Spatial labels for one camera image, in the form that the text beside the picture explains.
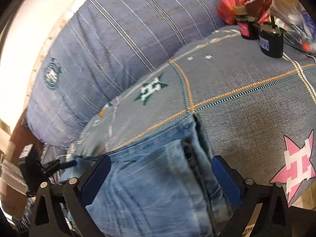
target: striped fabric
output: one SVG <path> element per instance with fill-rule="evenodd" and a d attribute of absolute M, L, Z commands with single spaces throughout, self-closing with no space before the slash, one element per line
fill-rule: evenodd
<path fill-rule="evenodd" d="M 69 147 L 107 102 L 223 25 L 215 0 L 87 0 L 42 63 L 29 128 L 48 145 Z"/>

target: pink label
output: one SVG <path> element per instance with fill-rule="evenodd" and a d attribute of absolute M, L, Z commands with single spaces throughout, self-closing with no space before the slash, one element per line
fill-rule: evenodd
<path fill-rule="evenodd" d="M 238 26 L 239 26 L 239 31 L 243 36 L 249 37 L 249 29 L 248 29 L 248 25 L 247 23 L 241 23 L 241 22 L 237 22 Z"/>

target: blue gripper pad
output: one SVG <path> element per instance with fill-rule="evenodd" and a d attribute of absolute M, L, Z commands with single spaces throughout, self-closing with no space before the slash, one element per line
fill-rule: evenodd
<path fill-rule="evenodd" d="M 231 205 L 239 208 L 245 193 L 243 177 L 232 169 L 222 156 L 215 156 L 211 161 L 212 171 L 222 187 Z"/>

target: bottle cap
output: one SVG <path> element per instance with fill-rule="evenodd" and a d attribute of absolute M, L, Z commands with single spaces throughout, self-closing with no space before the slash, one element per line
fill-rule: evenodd
<path fill-rule="evenodd" d="M 246 16 L 246 15 L 248 15 L 246 6 L 244 6 L 244 5 L 234 6 L 234 12 L 238 16 Z"/>

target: silver bolt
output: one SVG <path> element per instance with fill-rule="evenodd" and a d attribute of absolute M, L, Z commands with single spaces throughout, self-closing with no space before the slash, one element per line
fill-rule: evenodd
<path fill-rule="evenodd" d="M 280 183 L 280 182 L 276 182 L 276 186 L 279 187 L 279 188 L 281 188 L 283 185 L 282 185 L 282 183 Z"/>
<path fill-rule="evenodd" d="M 247 178 L 246 179 L 246 184 L 253 185 L 254 184 L 254 180 L 252 180 L 251 178 Z"/>
<path fill-rule="evenodd" d="M 75 184 L 76 182 L 78 182 L 78 179 L 77 179 L 77 178 L 71 178 L 71 179 L 69 180 L 69 183 L 70 183 L 70 184 Z"/>
<path fill-rule="evenodd" d="M 45 188 L 47 186 L 47 182 L 42 182 L 41 184 L 40 184 L 40 187 L 41 188 Z"/>

